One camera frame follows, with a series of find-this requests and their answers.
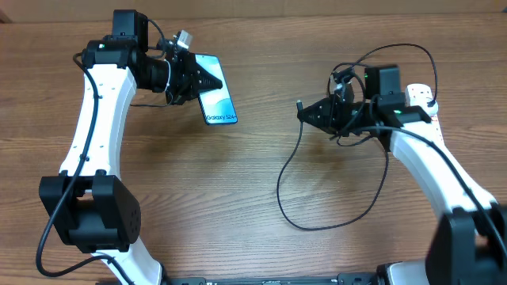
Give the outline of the blue Samsung Galaxy smartphone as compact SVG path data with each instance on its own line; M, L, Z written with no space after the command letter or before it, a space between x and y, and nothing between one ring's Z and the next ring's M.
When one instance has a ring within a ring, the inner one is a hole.
M196 61L208 72L216 76L223 83L221 89L216 89L199 95L201 111L207 125L236 124L238 116L234 109L231 94L227 87L223 69L219 59L214 55L195 55Z

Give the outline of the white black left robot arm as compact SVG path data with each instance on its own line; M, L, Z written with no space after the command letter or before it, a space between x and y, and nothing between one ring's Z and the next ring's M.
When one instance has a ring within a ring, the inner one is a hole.
M170 281L143 244L139 202L120 178L120 148L136 92L162 93L168 105L198 99L208 124L225 122L223 103L230 97L221 62L192 53L186 31L161 38L158 54L151 55L152 25L143 13L117 9L111 33L74 55L84 74L78 124L58 174L43 177L39 186L46 230L55 230L88 262L104 262L120 284Z

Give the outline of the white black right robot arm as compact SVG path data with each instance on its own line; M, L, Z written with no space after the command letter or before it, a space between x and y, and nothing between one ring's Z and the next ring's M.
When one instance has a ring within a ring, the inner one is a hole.
M393 154L421 187L438 218L422 260L340 275L339 284L504 284L506 208L478 185L445 146L430 92L402 89L399 68L369 66L355 101L352 68L333 74L336 89L298 119L334 137L367 132Z

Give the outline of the white charger plug adapter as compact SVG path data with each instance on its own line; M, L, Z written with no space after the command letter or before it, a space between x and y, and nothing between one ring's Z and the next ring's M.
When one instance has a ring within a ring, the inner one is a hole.
M427 97L409 97L408 105L421 107L430 117L437 116L439 110L438 104Z

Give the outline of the white power strip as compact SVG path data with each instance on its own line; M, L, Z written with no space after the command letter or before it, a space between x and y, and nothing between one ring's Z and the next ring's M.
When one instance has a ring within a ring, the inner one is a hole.
M433 102L431 88L428 85L421 83L409 84L405 89L405 95L407 106L420 106L430 116L432 120L431 124L435 129L435 138L439 143L444 144L444 138L438 118L439 106L436 102L433 105L429 105Z

